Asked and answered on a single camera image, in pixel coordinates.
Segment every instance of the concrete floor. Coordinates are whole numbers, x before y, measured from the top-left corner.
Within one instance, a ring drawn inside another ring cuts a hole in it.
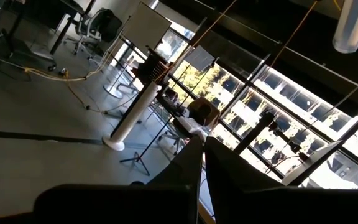
[[[31,27],[20,26],[19,33],[22,38],[30,39],[22,33],[23,29],[31,30]],[[37,42],[47,40],[41,37]],[[4,49],[0,40],[0,57],[4,56]],[[71,77],[83,77],[95,69],[85,54],[74,56],[72,50],[70,44],[58,48],[55,56],[59,68],[69,69]],[[14,55],[11,60],[41,69],[48,66],[48,63],[20,55]],[[93,109],[107,110],[130,97],[126,95],[118,100],[103,90],[103,85],[116,77],[117,71],[109,67],[85,82],[73,83],[72,87]],[[144,121],[150,112],[147,110],[143,115]],[[0,131],[100,140],[111,133],[118,122],[84,109],[63,82],[33,75],[29,82],[22,71],[0,65]],[[102,145],[0,138],[0,217],[31,211],[39,193],[63,183],[126,185],[134,180],[148,182],[168,165],[172,148],[162,150],[155,143],[145,154],[144,162],[151,177],[144,174],[141,166],[136,167],[131,162],[120,164],[119,160],[141,152],[161,127],[156,116],[137,124],[126,138],[127,148],[122,152]]]

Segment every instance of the white column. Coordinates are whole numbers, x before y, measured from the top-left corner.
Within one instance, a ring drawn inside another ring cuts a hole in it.
[[[151,104],[153,99],[157,96],[157,92],[161,89],[160,86],[152,82],[148,85],[147,89],[136,102],[135,106],[131,109],[128,116],[124,118],[124,121],[117,127],[116,132],[110,138],[110,135],[102,138],[103,143],[116,151],[122,151],[125,149],[124,140],[135,126],[136,122],[142,116],[144,110]]]

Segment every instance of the table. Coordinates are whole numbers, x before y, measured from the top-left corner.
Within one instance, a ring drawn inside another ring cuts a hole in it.
[[[14,22],[14,25],[12,26],[12,29],[10,29],[9,33],[7,33],[7,31],[5,29],[2,29],[2,31],[1,31],[1,35],[5,38],[5,41],[8,45],[9,51],[10,51],[8,58],[12,57],[14,53],[20,52],[21,54],[24,54],[24,55],[27,55],[27,56],[30,56],[33,58],[39,58],[41,60],[46,60],[48,62],[51,62],[52,65],[48,67],[48,70],[49,71],[55,70],[57,67],[57,64],[53,58],[53,55],[55,54],[57,48],[59,47],[63,38],[65,37],[68,28],[73,23],[74,18],[77,15],[77,13],[79,13],[79,14],[81,14],[81,16],[83,16],[86,14],[86,12],[89,12],[91,10],[95,0],[92,0],[89,3],[86,11],[84,11],[84,9],[78,3],[74,2],[74,1],[59,0],[61,2],[62,6],[65,7],[66,14],[70,15],[70,18],[67,20],[65,27],[63,28],[62,32],[60,33],[58,39],[56,40],[56,42],[53,45],[50,52],[33,51],[27,46],[27,44],[24,41],[17,40],[14,38],[14,34],[15,34],[19,24],[23,20],[25,13],[27,12],[27,10],[30,10],[30,8],[27,6],[25,0],[16,0],[16,1],[22,3],[24,5],[24,7],[19,12],[19,14]]]

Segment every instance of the chair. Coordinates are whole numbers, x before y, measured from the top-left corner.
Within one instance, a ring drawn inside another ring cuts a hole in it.
[[[221,112],[203,97],[195,99],[188,105],[187,109],[190,112],[190,118],[193,118],[198,124],[207,127],[209,130],[213,129],[218,124],[221,115]],[[177,155],[183,139],[191,138],[194,134],[189,133],[177,119],[173,120],[173,128],[175,131],[166,131],[158,138],[158,140],[161,141],[163,138],[175,140],[173,145],[176,146],[176,151],[173,155]]]
[[[64,44],[67,42],[73,42],[75,44],[74,55],[81,49],[85,51],[90,58],[93,58],[93,54],[89,53],[84,46],[85,40],[91,38],[98,42],[103,40],[106,27],[109,25],[112,18],[116,18],[114,13],[110,9],[100,9],[93,17],[83,16],[76,24],[75,32],[81,37],[80,40],[65,39]]]

